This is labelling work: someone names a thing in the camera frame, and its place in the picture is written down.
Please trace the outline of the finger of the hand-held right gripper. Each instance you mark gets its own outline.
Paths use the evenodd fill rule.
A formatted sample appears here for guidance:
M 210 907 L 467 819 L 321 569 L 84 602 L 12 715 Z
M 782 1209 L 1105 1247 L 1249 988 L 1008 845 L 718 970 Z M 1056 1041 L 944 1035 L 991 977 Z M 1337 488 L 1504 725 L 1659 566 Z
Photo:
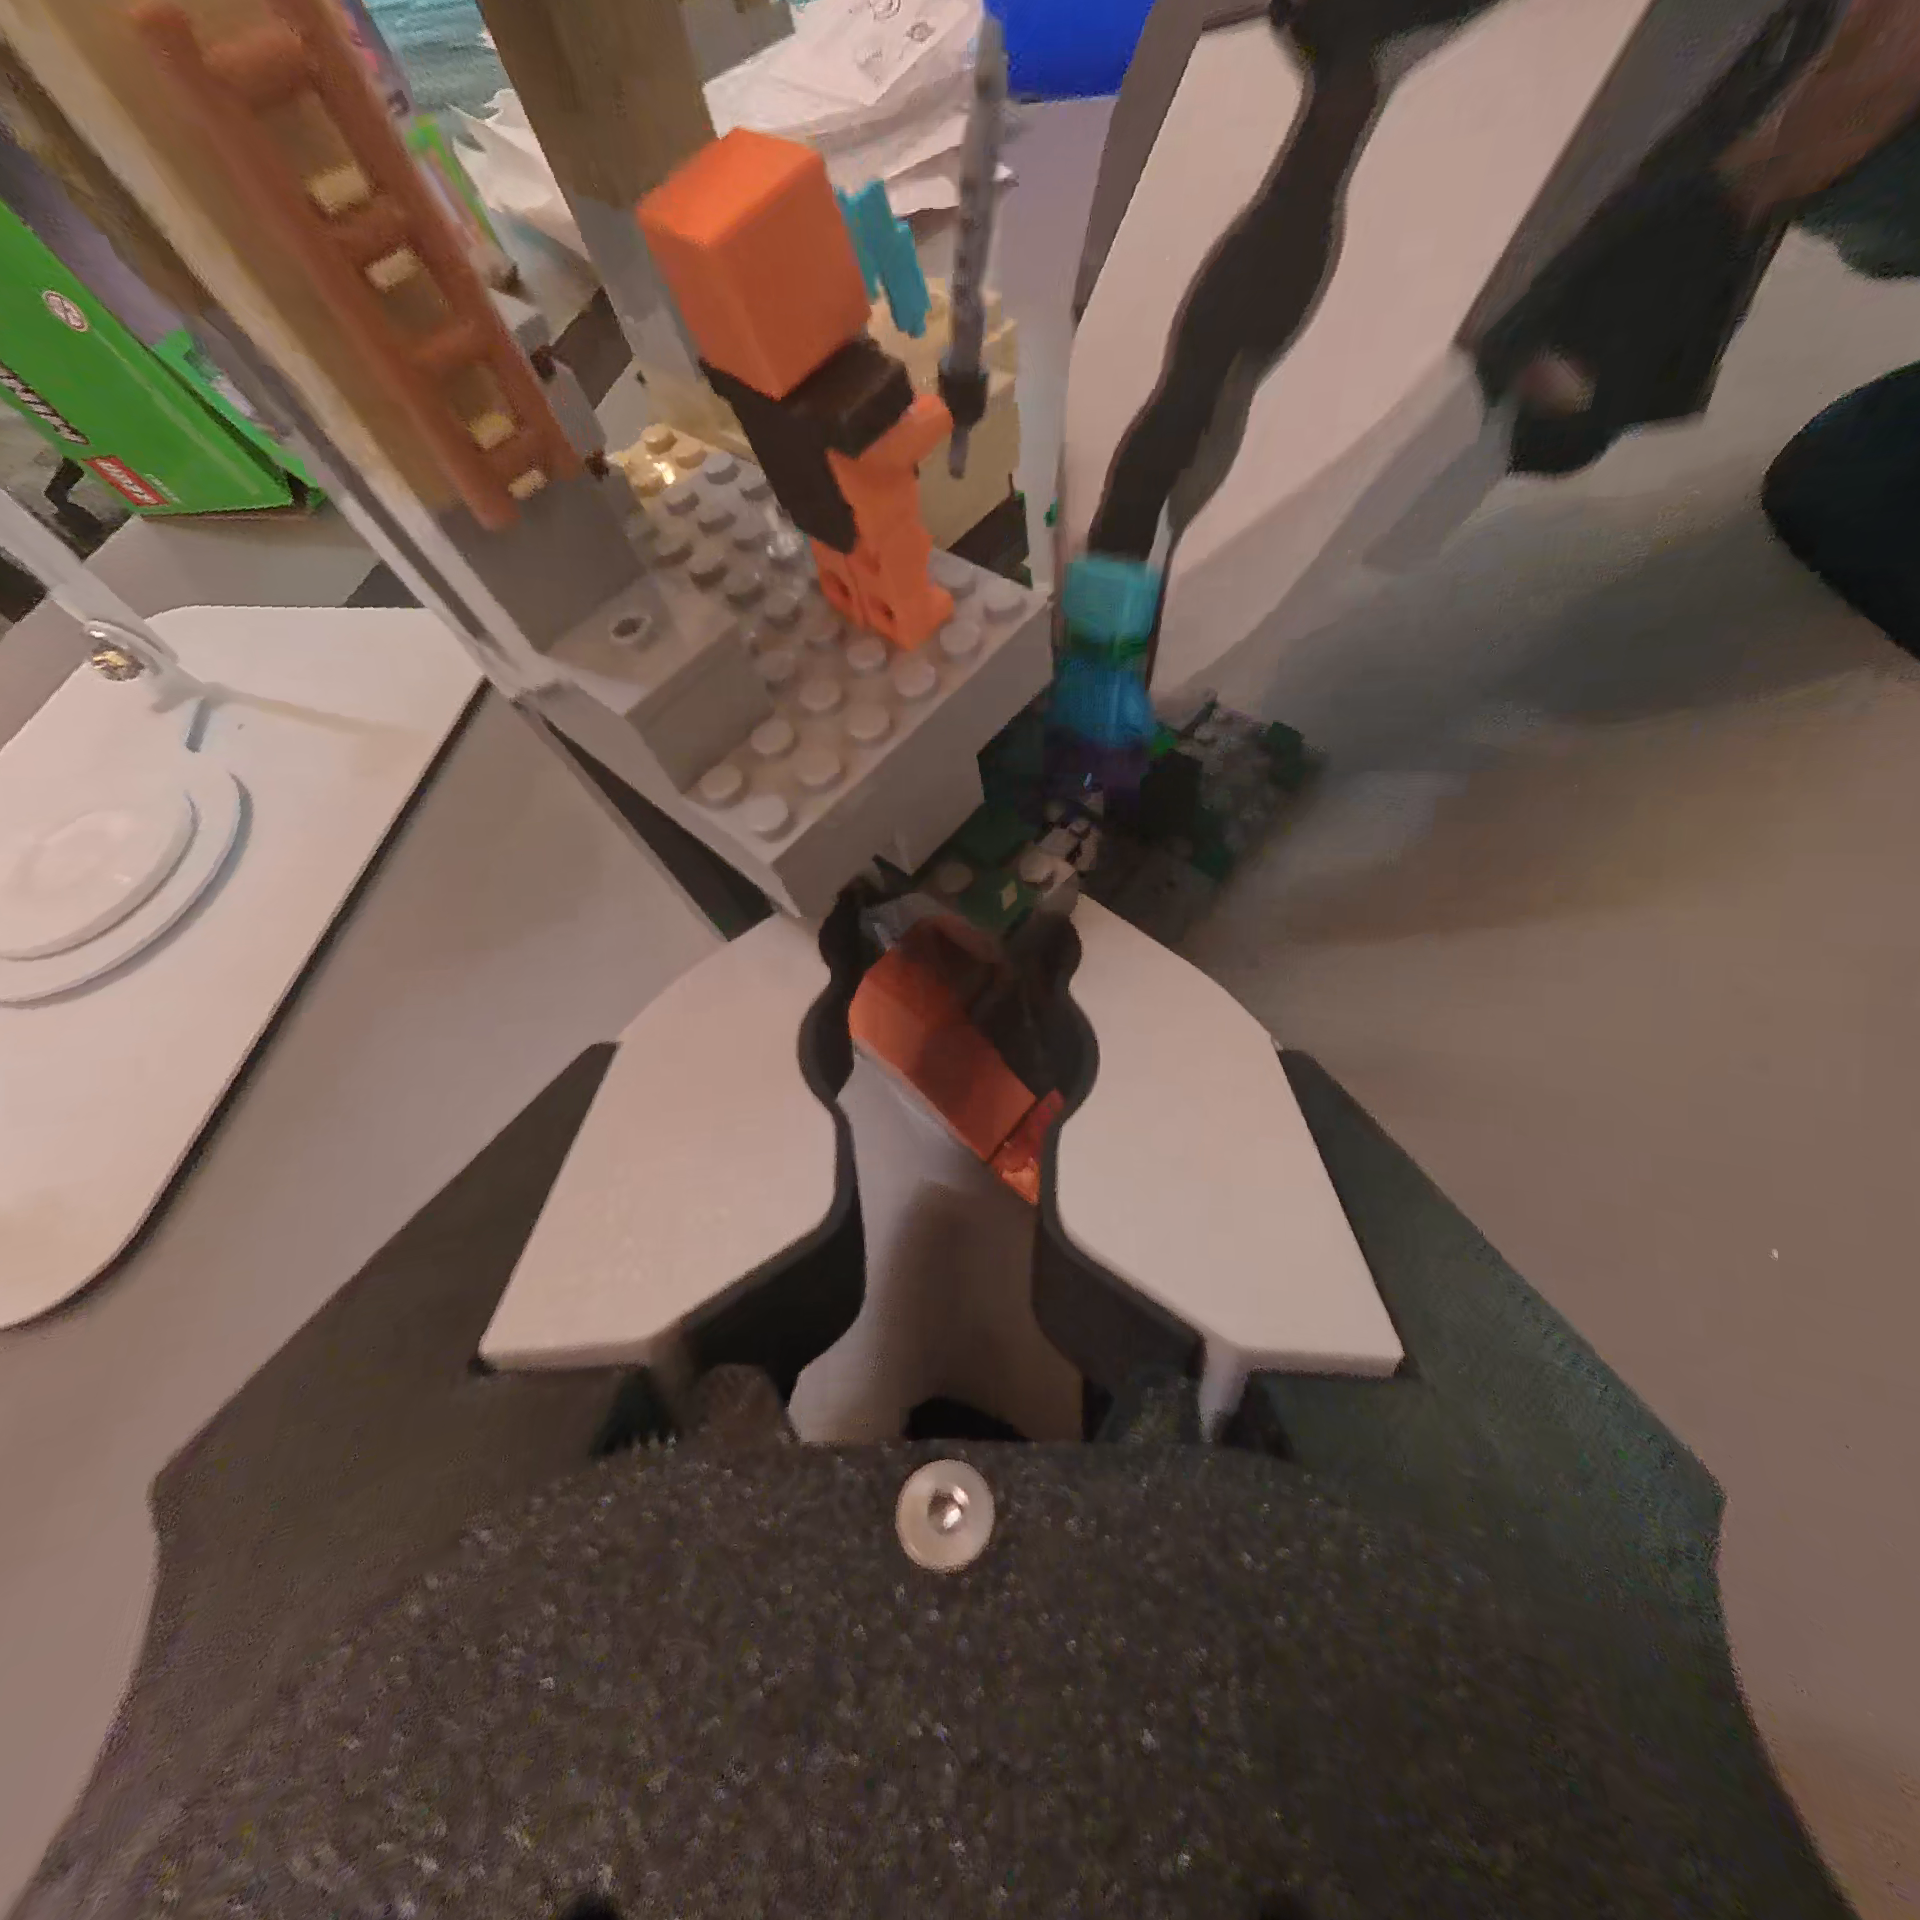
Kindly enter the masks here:
M 1158 688 L 1202 687 L 1381 542 L 1495 419 L 1460 350 L 1645 4 L 1266 4 L 1309 99 L 1158 380 Z M 1315 555 L 1181 557 L 1168 498 L 1228 381 L 1315 297 Z
M 1157 4 L 1100 152 L 1064 363 L 1064 542 L 1090 531 L 1118 446 L 1158 387 L 1211 249 L 1292 143 L 1309 82 L 1264 4 Z M 1315 555 L 1315 297 L 1235 376 L 1175 486 L 1181 557 Z

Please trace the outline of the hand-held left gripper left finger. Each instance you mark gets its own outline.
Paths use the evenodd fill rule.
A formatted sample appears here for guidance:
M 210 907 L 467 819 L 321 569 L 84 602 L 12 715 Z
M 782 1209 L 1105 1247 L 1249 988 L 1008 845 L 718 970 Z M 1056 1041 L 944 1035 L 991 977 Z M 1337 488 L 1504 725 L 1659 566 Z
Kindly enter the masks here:
M 571 1370 L 718 1354 L 857 1210 L 824 925 L 715 948 L 613 1041 L 478 1354 Z

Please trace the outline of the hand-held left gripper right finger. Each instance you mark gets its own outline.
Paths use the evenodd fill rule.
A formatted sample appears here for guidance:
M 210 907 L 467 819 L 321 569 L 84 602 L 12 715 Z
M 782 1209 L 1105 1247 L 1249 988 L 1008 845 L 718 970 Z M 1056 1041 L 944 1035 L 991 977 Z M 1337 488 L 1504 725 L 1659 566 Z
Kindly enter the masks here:
M 1228 1436 L 1266 1374 L 1391 1379 L 1399 1324 L 1273 1035 L 1085 897 L 1053 1013 L 1075 1045 L 1044 1135 L 1036 1318 L 1097 1391 L 1195 1391 Z

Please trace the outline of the teal toy figure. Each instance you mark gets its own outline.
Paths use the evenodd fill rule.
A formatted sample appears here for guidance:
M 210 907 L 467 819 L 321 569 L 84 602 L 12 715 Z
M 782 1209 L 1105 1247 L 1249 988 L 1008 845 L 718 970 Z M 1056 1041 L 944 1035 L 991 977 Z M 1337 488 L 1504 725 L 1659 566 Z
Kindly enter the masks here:
M 1061 792 L 1139 801 L 1158 717 L 1149 652 L 1162 576 L 1139 557 L 1082 553 L 1064 569 L 1061 646 L 1044 708 L 1044 766 Z

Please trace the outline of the toy brick cave model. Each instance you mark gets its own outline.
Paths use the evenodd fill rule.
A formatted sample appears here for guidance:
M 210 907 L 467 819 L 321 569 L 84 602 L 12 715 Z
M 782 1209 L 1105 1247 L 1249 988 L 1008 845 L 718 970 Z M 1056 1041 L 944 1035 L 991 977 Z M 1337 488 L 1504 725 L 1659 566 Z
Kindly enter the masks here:
M 715 411 L 737 429 L 638 229 L 638 202 L 727 135 L 709 119 L 676 10 L 654 19 L 640 6 L 640 23 L 616 30 L 598 4 L 510 4 L 499 26 L 504 56 L 524 56 L 534 131 L 562 131 L 562 91 L 611 106 L 562 135 L 554 170 L 670 424 Z M 183 149 L 170 88 L 132 35 L 132 4 L 5 4 L 5 82 L 107 235 L 132 235 L 138 264 L 159 264 L 159 287 L 189 294 L 189 327 L 215 367 L 489 680 L 778 910 L 824 919 L 869 866 L 923 866 L 980 807 L 978 753 L 1053 669 L 1036 590 L 992 576 L 958 589 L 959 561 L 933 553 L 954 614 L 921 650 L 895 650 L 831 607 L 772 483 L 745 498 L 753 468 L 718 488 L 718 531 L 704 474 L 640 498 L 616 458 L 564 419 L 559 380 L 535 368 L 497 290 L 583 474 L 489 534 L 461 503 L 424 496 L 436 474 L 407 475 L 365 434 L 326 327 L 215 208 Z M 403 139 L 470 249 L 452 191 Z

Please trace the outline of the grey desk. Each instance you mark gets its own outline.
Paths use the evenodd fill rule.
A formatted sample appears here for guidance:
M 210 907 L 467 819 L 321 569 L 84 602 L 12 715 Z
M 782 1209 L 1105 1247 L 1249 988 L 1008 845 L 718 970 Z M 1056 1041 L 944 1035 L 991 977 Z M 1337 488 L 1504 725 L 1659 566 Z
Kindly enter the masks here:
M 1721 1479 L 1743 1686 L 1871 1916 L 1918 1916 L 1918 663 L 1754 493 L 1912 359 L 1918 284 L 1791 235 L 1706 422 L 1281 660 L 1326 773 L 1186 942 Z M 132 1681 L 159 1466 L 698 949 L 482 697 L 148 1242 L 5 1334 L 5 1908 Z

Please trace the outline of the person's right hand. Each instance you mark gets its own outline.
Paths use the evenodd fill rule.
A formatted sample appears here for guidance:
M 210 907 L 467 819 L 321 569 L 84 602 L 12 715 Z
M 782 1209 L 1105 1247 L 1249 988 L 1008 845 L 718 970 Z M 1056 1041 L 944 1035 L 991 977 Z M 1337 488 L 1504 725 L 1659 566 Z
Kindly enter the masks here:
M 1743 226 L 1792 215 L 1918 118 L 1918 4 L 1842 4 L 1781 103 L 1730 143 L 1719 176 Z

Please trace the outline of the blue bin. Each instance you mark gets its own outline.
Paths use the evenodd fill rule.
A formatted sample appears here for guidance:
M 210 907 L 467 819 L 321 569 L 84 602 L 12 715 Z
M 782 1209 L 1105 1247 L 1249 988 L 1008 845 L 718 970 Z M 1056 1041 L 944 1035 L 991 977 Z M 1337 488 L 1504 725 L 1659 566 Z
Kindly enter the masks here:
M 1126 79 L 1154 4 L 983 4 L 1001 23 L 1015 101 L 1110 99 Z

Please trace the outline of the cyan toy pickaxe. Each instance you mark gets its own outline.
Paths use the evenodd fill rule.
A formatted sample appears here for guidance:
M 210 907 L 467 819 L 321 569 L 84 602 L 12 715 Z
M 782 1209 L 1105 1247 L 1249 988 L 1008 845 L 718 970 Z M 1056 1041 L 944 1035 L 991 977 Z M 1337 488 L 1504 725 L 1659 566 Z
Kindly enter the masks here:
M 892 208 L 886 183 L 869 178 L 857 188 L 835 188 L 835 207 L 851 239 L 869 302 L 886 302 L 899 334 L 923 340 L 930 321 L 930 290 L 915 232 Z

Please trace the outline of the black rounded object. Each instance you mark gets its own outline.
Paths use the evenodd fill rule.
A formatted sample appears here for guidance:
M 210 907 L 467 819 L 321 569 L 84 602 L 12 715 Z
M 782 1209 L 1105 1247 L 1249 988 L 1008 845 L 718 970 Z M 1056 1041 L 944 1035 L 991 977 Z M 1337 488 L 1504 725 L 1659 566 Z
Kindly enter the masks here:
M 1810 419 L 1768 468 L 1759 508 L 1801 566 L 1918 660 L 1918 367 Z

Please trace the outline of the pile of white plastic bags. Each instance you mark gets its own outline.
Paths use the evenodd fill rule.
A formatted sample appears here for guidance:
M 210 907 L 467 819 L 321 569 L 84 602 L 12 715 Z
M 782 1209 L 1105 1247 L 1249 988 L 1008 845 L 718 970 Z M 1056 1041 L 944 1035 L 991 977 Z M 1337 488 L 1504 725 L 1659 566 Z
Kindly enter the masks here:
M 983 4 L 799 4 L 787 35 L 704 82 L 715 131 L 818 146 L 841 188 L 882 178 L 899 215 L 958 208 Z

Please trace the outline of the orange toy minifigure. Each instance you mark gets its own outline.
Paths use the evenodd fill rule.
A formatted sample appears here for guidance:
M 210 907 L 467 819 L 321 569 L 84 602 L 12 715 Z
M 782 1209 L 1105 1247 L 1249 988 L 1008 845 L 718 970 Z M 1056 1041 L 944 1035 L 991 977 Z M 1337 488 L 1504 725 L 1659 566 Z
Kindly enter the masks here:
M 921 468 L 978 422 L 915 385 L 869 334 L 871 297 L 824 156 L 764 131 L 698 146 L 638 202 L 638 229 L 713 393 L 732 409 L 824 597 L 895 650 L 954 614 L 930 576 Z

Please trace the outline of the brown toy ladder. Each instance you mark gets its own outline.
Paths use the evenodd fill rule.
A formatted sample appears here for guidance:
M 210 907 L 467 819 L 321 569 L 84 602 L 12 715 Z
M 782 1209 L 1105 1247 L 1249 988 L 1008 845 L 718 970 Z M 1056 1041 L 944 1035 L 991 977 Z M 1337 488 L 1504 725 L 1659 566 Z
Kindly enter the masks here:
M 338 4 L 133 4 L 211 202 L 326 327 L 365 434 L 499 534 L 583 474 L 463 229 L 420 174 Z

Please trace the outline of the green toy box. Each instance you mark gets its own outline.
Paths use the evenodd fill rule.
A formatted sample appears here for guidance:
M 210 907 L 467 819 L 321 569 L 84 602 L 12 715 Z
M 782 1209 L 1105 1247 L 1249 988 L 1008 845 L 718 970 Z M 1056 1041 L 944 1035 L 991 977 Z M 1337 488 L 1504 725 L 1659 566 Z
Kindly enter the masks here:
M 5 401 L 133 515 L 301 513 L 321 493 L 247 414 L 227 405 L 174 328 L 148 347 L 6 207 Z

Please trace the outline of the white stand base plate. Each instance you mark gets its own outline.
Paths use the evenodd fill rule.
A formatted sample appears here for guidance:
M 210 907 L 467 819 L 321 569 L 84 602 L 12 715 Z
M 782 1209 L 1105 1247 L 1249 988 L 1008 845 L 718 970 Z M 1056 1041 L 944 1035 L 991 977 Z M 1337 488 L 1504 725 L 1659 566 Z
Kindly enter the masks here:
M 84 660 L 5 745 L 5 1329 L 156 1210 L 480 672 L 427 611 L 133 614 L 5 503 Z

